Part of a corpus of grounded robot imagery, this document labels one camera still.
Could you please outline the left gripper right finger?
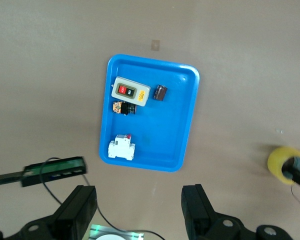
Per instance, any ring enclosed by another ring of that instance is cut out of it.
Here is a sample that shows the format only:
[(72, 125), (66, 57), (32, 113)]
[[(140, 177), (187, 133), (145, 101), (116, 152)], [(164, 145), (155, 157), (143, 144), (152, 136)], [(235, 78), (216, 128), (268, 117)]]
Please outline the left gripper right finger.
[(216, 212), (202, 185), (185, 185), (181, 191), (181, 208), (190, 240), (291, 240), (282, 228), (260, 225), (255, 232), (234, 216)]

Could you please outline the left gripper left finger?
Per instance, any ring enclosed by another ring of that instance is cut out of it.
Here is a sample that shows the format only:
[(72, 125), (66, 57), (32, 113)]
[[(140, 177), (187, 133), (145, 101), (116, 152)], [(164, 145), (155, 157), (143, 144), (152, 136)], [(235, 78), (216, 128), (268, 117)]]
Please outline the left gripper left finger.
[(81, 240), (97, 210), (94, 186), (78, 185), (54, 214), (25, 224), (7, 240)]

